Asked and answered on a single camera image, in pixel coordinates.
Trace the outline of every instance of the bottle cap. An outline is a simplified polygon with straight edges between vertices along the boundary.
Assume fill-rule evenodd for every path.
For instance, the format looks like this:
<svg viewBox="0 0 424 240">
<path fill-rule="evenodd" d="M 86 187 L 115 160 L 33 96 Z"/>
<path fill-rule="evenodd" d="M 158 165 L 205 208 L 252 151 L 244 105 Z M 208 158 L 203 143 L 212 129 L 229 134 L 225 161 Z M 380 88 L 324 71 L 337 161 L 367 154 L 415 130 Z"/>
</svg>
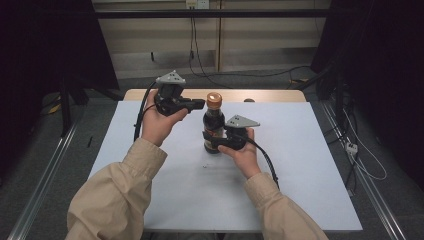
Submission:
<svg viewBox="0 0 424 240">
<path fill-rule="evenodd" d="M 217 92 L 208 93 L 206 98 L 206 105 L 208 108 L 218 109 L 222 105 L 222 96 Z"/>
</svg>

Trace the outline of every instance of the hand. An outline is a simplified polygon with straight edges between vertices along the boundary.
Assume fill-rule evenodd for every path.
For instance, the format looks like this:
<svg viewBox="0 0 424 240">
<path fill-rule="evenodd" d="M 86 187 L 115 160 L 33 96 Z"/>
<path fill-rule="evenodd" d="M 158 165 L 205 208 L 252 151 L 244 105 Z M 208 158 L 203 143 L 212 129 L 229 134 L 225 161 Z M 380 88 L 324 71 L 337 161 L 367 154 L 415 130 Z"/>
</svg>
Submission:
<svg viewBox="0 0 424 240">
<path fill-rule="evenodd" d="M 250 139 L 255 139 L 255 132 L 253 131 L 253 128 L 247 128 L 247 135 Z M 238 151 L 223 145 L 219 145 L 218 150 L 232 157 L 236 166 L 241 170 L 247 179 L 261 172 L 261 169 L 258 165 L 256 147 L 253 144 L 246 143 L 246 145 Z"/>
<path fill-rule="evenodd" d="M 171 133 L 172 127 L 179 121 L 182 121 L 188 114 L 187 109 L 180 111 L 166 117 L 156 110 L 154 96 L 157 90 L 153 90 L 147 97 L 145 114 L 143 117 L 143 129 L 141 138 L 160 147 L 166 137 Z"/>
</svg>

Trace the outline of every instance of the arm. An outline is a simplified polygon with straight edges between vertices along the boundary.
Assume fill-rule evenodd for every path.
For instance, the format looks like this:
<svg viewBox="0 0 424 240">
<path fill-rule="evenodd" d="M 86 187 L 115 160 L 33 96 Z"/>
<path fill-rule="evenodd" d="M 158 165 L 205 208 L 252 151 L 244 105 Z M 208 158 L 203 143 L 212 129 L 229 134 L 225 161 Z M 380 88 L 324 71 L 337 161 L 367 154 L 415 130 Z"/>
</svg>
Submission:
<svg viewBox="0 0 424 240">
<path fill-rule="evenodd" d="M 149 94 L 146 107 L 153 104 L 155 94 Z M 141 138 L 124 160 L 97 172 L 74 196 L 68 210 L 66 239 L 140 239 L 152 179 L 166 158 L 159 147 L 173 125 L 186 115 L 186 109 L 169 117 L 159 114 L 155 107 L 146 111 Z"/>
<path fill-rule="evenodd" d="M 253 129 L 247 133 L 254 139 Z M 265 239 L 327 239 L 314 220 L 279 191 L 271 176 L 261 172 L 255 146 L 247 143 L 239 151 L 225 146 L 218 149 L 232 157 L 246 177 L 245 190 L 259 212 Z"/>
</svg>

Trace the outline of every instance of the person's right hand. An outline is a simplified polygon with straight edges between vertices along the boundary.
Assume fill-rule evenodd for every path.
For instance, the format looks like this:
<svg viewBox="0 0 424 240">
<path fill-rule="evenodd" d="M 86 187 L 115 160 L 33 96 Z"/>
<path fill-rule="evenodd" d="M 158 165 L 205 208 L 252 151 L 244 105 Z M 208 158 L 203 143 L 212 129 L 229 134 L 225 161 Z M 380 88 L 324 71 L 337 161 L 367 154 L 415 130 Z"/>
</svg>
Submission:
<svg viewBox="0 0 424 240">
<path fill-rule="evenodd" d="M 247 128 L 247 135 L 250 139 L 255 139 L 253 128 Z M 258 165 L 256 147 L 253 144 L 246 143 L 246 145 L 238 151 L 223 145 L 219 145 L 218 150 L 232 157 L 236 166 L 241 170 L 247 179 L 261 172 L 261 169 Z"/>
</svg>

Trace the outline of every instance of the white tabletop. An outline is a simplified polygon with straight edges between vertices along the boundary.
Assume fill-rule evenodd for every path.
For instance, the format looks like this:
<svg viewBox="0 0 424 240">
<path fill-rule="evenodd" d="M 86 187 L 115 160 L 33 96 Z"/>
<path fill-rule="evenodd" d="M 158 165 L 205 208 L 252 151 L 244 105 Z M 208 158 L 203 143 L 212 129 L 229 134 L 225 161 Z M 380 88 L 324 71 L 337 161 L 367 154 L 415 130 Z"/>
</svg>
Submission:
<svg viewBox="0 0 424 240">
<path fill-rule="evenodd" d="M 140 101 L 118 104 L 92 174 L 121 161 L 132 144 Z M 226 119 L 242 115 L 261 126 L 256 142 L 270 156 L 281 191 L 323 230 L 362 230 L 309 103 L 224 102 Z M 203 148 L 202 117 L 195 110 L 177 123 L 162 149 L 165 164 L 153 179 L 145 229 L 154 231 L 259 232 L 256 209 L 232 159 Z M 269 168 L 258 152 L 262 171 Z"/>
</svg>

